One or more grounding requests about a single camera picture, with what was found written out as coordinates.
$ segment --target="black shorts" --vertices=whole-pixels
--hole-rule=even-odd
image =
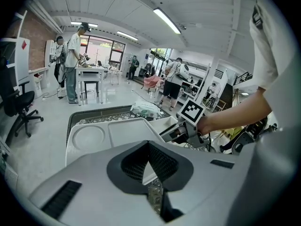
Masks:
[[[170,96],[173,99],[177,99],[179,92],[180,92],[180,85],[174,84],[169,81],[165,81],[164,83],[164,89],[163,89],[163,95],[164,96]]]

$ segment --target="red sticker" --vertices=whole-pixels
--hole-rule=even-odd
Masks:
[[[25,40],[23,41],[23,44],[22,44],[22,49],[25,49],[25,47],[26,47],[26,42],[25,42]]]

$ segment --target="white floor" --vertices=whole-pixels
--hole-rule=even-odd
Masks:
[[[136,100],[144,99],[155,102],[157,98],[152,93],[141,89],[141,85],[136,82],[125,81],[120,78],[119,85],[110,84],[110,76],[104,81],[103,104],[100,104],[94,92],[87,96],[87,100],[82,106],[71,105],[67,97],[59,100],[57,96],[34,100],[32,109],[37,109],[44,117],[44,121],[30,121],[29,132],[32,134],[28,138],[24,127],[19,131],[19,136],[13,138],[10,148],[12,155],[8,158],[8,163],[18,173],[17,191],[29,196],[30,193],[45,179],[57,173],[65,164],[66,134],[69,117],[72,113],[114,106],[131,105]],[[94,84],[88,84],[87,89],[95,90]],[[170,105],[164,104],[166,111]],[[181,107],[177,107],[171,112],[175,116]]]

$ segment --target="pink cloth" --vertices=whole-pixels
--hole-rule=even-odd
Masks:
[[[159,80],[160,77],[157,75],[153,75],[149,78],[144,78],[144,86],[148,88],[154,88]]]

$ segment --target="pink chair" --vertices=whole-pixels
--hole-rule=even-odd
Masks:
[[[146,88],[148,88],[147,93],[150,92],[150,88],[155,88],[157,82],[160,80],[160,77],[157,75],[153,75],[149,78],[144,78],[144,84],[141,87],[143,89],[143,87],[145,86]]]

